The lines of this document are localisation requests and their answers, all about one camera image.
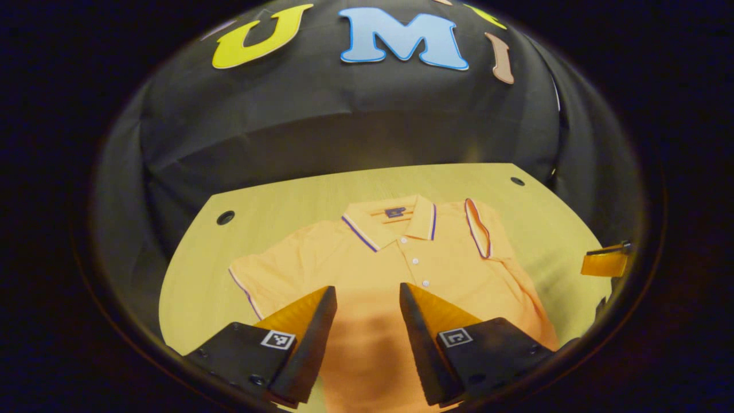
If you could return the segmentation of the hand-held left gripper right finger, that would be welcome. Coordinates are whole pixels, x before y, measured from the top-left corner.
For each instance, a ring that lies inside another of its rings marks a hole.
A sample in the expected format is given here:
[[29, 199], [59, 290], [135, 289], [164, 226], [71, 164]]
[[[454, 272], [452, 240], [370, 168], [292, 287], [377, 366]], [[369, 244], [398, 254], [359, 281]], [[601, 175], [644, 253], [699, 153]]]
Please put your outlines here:
[[400, 285], [400, 309], [431, 406], [493, 396], [556, 354], [506, 318], [482, 321], [413, 284]]

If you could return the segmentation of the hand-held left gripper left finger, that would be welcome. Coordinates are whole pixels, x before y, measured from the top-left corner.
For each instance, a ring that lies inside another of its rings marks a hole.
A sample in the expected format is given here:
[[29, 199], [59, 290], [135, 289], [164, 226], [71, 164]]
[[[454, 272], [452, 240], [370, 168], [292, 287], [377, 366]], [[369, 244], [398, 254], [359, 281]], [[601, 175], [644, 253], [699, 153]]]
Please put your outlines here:
[[251, 397], [296, 408], [309, 401], [336, 311], [335, 287], [325, 286], [253, 326], [231, 322], [185, 358]]

